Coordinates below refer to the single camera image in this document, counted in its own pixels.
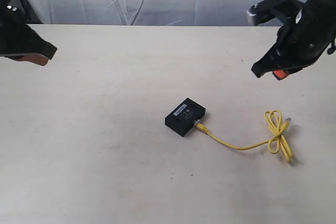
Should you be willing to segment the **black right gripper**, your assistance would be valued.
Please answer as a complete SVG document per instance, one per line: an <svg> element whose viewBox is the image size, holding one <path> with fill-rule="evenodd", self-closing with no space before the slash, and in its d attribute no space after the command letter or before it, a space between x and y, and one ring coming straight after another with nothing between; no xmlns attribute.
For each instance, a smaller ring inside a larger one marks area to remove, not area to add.
<svg viewBox="0 0 336 224"><path fill-rule="evenodd" d="M281 65L277 50L270 48L252 65L257 78L273 71L277 80L283 80L314 64L324 51L329 55L335 52L335 0L307 0L299 14L299 21L278 49L284 54Z"/></svg>

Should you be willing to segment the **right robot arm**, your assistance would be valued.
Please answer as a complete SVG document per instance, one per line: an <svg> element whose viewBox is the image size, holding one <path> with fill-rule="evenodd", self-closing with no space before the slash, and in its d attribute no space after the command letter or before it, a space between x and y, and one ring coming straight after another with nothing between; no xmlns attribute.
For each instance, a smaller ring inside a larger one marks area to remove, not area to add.
<svg viewBox="0 0 336 224"><path fill-rule="evenodd" d="M264 0L247 16L253 26L282 23L274 45L251 68L257 78L271 72L282 80L335 52L335 0Z"/></svg>

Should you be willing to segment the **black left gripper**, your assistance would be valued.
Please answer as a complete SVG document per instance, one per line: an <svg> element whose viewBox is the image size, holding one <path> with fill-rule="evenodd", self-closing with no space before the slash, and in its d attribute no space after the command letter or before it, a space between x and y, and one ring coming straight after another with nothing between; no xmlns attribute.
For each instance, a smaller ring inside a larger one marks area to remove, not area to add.
<svg viewBox="0 0 336 224"><path fill-rule="evenodd" d="M1 0L1 56L45 66L57 48L27 23L33 21L28 0Z"/></svg>

